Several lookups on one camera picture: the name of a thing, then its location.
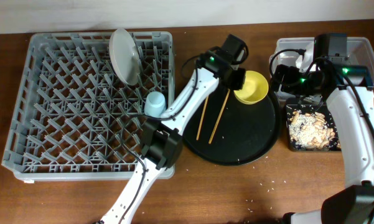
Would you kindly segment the grey plate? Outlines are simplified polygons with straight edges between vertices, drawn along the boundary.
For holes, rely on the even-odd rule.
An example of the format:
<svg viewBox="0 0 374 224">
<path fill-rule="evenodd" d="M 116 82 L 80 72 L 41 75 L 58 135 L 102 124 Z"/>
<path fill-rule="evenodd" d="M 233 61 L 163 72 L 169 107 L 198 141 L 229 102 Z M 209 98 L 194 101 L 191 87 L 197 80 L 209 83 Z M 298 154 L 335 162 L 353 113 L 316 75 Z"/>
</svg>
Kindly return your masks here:
<svg viewBox="0 0 374 224">
<path fill-rule="evenodd" d="M 110 60 L 117 77 L 127 85 L 138 82 L 139 53 L 131 34 L 125 29 L 115 30 L 109 42 Z"/>
</svg>

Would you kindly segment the grey dishwasher rack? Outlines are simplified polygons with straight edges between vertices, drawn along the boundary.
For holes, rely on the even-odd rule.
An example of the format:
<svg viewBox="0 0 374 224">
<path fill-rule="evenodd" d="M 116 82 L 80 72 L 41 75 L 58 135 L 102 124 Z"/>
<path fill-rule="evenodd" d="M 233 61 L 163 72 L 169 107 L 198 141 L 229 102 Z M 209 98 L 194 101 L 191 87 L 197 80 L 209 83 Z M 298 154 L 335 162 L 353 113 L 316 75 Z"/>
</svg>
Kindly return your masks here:
<svg viewBox="0 0 374 224">
<path fill-rule="evenodd" d="M 132 32 L 141 75 L 115 74 L 110 33 L 40 33 L 30 38 L 2 166 L 26 183 L 125 180 L 136 167 L 147 95 L 174 101 L 172 34 Z"/>
</svg>

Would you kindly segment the round black tray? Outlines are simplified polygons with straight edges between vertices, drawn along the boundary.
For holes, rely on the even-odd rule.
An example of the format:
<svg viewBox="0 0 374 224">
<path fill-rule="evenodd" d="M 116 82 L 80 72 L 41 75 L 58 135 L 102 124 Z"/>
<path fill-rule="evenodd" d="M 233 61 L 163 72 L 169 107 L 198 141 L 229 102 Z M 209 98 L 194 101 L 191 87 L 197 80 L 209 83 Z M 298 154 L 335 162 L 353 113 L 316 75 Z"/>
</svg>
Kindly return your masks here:
<svg viewBox="0 0 374 224">
<path fill-rule="evenodd" d="M 227 89 L 219 85 L 210 94 L 200 138 L 196 141 L 204 102 L 189 120 L 183 133 L 185 145 L 206 161 L 238 166 L 258 160 L 275 144 L 281 133 L 281 110 L 273 91 L 253 105 L 240 103 L 230 93 L 211 144 L 208 143 Z"/>
</svg>

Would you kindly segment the blue plastic cup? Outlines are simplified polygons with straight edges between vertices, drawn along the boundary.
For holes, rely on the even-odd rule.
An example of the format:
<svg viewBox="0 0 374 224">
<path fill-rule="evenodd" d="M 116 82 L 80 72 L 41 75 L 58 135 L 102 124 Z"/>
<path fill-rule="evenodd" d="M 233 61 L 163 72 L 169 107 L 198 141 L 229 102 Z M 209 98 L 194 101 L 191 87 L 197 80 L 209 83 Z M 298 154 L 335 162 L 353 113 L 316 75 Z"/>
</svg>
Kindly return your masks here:
<svg viewBox="0 0 374 224">
<path fill-rule="evenodd" d="M 159 118 L 166 108 L 165 96 L 158 91 L 150 92 L 146 97 L 144 114 Z"/>
</svg>

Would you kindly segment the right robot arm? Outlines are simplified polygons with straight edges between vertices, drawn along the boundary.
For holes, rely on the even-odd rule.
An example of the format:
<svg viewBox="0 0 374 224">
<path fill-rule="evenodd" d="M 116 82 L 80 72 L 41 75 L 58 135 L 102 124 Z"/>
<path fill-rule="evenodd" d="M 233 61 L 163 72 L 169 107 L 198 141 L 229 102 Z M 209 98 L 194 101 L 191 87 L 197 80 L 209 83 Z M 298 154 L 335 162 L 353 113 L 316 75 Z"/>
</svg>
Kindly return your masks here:
<svg viewBox="0 0 374 224">
<path fill-rule="evenodd" d="M 285 223 L 374 223 L 374 84 L 367 67 L 320 59 L 288 87 L 317 90 L 337 127 L 345 167 L 345 189 L 321 209 L 287 213 Z"/>
</svg>

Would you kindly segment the white tissue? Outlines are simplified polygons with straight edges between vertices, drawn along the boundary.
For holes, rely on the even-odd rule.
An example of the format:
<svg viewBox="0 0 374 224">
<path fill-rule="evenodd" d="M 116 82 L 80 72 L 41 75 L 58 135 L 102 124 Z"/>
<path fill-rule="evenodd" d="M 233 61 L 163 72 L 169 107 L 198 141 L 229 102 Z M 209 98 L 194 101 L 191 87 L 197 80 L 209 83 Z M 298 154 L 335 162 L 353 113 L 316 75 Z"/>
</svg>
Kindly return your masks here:
<svg viewBox="0 0 374 224">
<path fill-rule="evenodd" d="M 300 55 L 296 60 L 296 67 L 301 73 L 306 72 L 309 68 L 309 65 L 313 61 L 314 56 L 314 46 L 310 45 L 306 47 L 304 55 Z"/>
</svg>

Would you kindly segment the wooden chopstick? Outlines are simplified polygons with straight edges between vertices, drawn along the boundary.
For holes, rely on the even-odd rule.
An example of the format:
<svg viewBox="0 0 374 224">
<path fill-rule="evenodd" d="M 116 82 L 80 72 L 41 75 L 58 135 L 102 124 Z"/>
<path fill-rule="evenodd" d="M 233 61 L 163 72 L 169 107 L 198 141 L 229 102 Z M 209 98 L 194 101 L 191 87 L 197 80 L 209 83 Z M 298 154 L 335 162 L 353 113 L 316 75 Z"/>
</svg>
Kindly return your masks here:
<svg viewBox="0 0 374 224">
<path fill-rule="evenodd" d="M 201 133 L 201 130 L 202 130 L 205 111 L 206 111 L 206 108 L 207 108 L 208 98 L 209 98 L 209 96 L 206 97 L 204 105 L 203 105 L 203 109 L 202 109 L 202 113 L 201 113 L 201 117 L 200 117 L 200 122 L 199 122 L 199 127 L 198 127 L 198 131 L 197 131 L 197 135 L 196 135 L 196 141 L 198 141 L 199 138 L 200 138 L 200 133 Z"/>
<path fill-rule="evenodd" d="M 213 130 L 212 130 L 212 133 L 211 133 L 210 139 L 209 139 L 209 141 L 208 141 L 209 144 L 211 144 L 212 141 L 213 141 L 213 138 L 214 138 L 214 135 L 215 135 L 216 130 L 217 130 L 217 128 L 218 128 L 218 124 L 219 124 L 219 122 L 220 122 L 220 120 L 221 120 L 221 117 L 222 117 L 223 111 L 224 111 L 224 109 L 225 109 L 225 107 L 226 107 L 226 105 L 227 105 L 227 101 L 228 101 L 228 98 L 229 98 L 230 92 L 231 92 L 231 90 L 228 89 L 228 91 L 227 91 L 227 93 L 226 93 L 226 96 L 225 96 L 225 99 L 224 99 L 224 101 L 223 101 L 222 107 L 221 107 L 220 112 L 219 112 L 219 114 L 218 114 L 218 117 L 217 117 L 216 123 L 215 123 L 215 125 L 214 125 L 214 127 L 213 127 Z"/>
</svg>

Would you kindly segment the right wooden chopstick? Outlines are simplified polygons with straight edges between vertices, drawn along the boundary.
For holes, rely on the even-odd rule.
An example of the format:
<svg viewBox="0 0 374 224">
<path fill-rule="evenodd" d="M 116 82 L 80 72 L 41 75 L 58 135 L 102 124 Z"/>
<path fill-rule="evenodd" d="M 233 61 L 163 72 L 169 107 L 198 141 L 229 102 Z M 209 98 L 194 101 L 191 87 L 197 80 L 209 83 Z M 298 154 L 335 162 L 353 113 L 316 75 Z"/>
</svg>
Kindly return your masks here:
<svg viewBox="0 0 374 224">
<path fill-rule="evenodd" d="M 227 93 L 226 93 L 226 96 L 225 96 L 225 99 L 224 99 L 224 101 L 223 101 L 222 107 L 221 107 L 220 112 L 219 112 L 219 114 L 218 114 L 218 117 L 217 117 L 216 123 L 215 123 L 215 125 L 214 125 L 214 127 L 213 127 L 213 130 L 212 130 L 212 133 L 211 133 L 210 139 L 209 139 L 209 141 L 208 141 L 209 144 L 211 144 L 212 141 L 213 141 L 213 138 L 214 138 L 214 135 L 215 135 L 216 130 L 217 130 L 217 128 L 218 128 L 218 124 L 219 124 L 219 122 L 220 122 L 220 120 L 221 120 L 221 117 L 222 117 L 223 111 L 224 111 L 224 109 L 225 109 L 225 107 L 226 107 L 226 105 L 227 105 L 227 101 L 228 101 L 228 98 L 229 98 L 230 92 L 231 92 L 231 90 L 228 89 L 228 91 L 227 91 Z"/>
</svg>

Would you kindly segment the clear plastic bin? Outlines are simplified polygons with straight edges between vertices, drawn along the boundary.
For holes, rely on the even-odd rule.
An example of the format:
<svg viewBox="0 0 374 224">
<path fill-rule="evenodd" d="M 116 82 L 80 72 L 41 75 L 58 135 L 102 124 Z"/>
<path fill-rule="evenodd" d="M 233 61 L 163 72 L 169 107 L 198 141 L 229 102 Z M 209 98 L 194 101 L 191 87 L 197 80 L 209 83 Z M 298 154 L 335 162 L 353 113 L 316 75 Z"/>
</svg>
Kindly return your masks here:
<svg viewBox="0 0 374 224">
<path fill-rule="evenodd" d="M 269 61 L 272 62 L 272 71 L 276 70 L 278 65 L 286 65 L 296 67 L 296 60 L 300 55 L 304 55 L 305 48 L 308 44 L 314 41 L 313 37 L 293 37 L 293 38 L 282 38 L 277 41 L 276 53 L 270 56 Z M 347 65 L 363 65 L 368 68 L 374 85 L 374 51 L 370 44 L 370 41 L 365 37 L 349 37 L 347 39 Z M 320 68 L 313 65 L 311 72 L 320 71 Z M 285 102 L 289 98 L 295 98 L 297 95 L 284 93 L 281 91 L 274 91 L 278 100 Z M 313 97 L 315 102 L 319 101 L 321 91 L 319 94 L 310 95 Z"/>
</svg>

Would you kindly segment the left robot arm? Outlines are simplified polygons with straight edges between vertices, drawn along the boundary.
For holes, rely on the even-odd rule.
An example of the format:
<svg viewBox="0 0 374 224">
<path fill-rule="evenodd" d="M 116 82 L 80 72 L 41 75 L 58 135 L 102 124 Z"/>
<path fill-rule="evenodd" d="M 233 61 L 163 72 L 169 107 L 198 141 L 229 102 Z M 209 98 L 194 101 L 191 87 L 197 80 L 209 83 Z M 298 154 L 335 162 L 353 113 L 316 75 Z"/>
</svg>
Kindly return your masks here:
<svg viewBox="0 0 374 224">
<path fill-rule="evenodd" d="M 175 102 L 160 117 L 147 117 L 140 140 L 141 155 L 136 156 L 138 164 L 100 223 L 131 223 L 153 183 L 178 160 L 184 129 L 204 99 L 220 83 L 231 90 L 242 88 L 246 71 L 239 64 L 247 56 L 247 51 L 229 54 L 209 50 L 197 57 L 193 74 Z"/>
</svg>

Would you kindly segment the left wooden chopstick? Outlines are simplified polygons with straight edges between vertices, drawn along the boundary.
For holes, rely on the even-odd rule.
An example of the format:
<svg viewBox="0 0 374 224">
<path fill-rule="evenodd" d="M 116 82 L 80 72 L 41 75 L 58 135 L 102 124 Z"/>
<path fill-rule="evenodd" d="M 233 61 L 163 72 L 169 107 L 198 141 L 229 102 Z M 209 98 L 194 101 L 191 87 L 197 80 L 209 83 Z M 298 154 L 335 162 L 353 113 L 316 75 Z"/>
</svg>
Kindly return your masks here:
<svg viewBox="0 0 374 224">
<path fill-rule="evenodd" d="M 207 108 L 208 98 L 209 98 L 209 96 L 206 97 L 204 105 L 203 105 L 203 109 L 202 109 L 202 113 L 201 113 L 201 117 L 200 117 L 200 122 L 199 122 L 199 127 L 198 127 L 198 131 L 197 131 L 197 135 L 196 135 L 196 141 L 198 141 L 199 138 L 200 138 L 200 133 L 201 133 L 201 130 L 202 130 L 205 111 L 206 111 L 206 108 Z"/>
</svg>

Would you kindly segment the yellow bowl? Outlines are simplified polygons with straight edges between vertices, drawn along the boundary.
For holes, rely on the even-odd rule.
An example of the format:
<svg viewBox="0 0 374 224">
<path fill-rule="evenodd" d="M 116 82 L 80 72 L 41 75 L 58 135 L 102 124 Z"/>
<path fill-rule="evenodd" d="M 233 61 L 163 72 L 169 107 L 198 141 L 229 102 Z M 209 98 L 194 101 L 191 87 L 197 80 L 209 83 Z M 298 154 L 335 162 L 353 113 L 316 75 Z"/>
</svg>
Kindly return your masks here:
<svg viewBox="0 0 374 224">
<path fill-rule="evenodd" d="M 246 105 L 253 105 L 263 100 L 269 91 L 267 79 L 260 73 L 248 70 L 242 89 L 235 90 L 236 99 Z"/>
</svg>

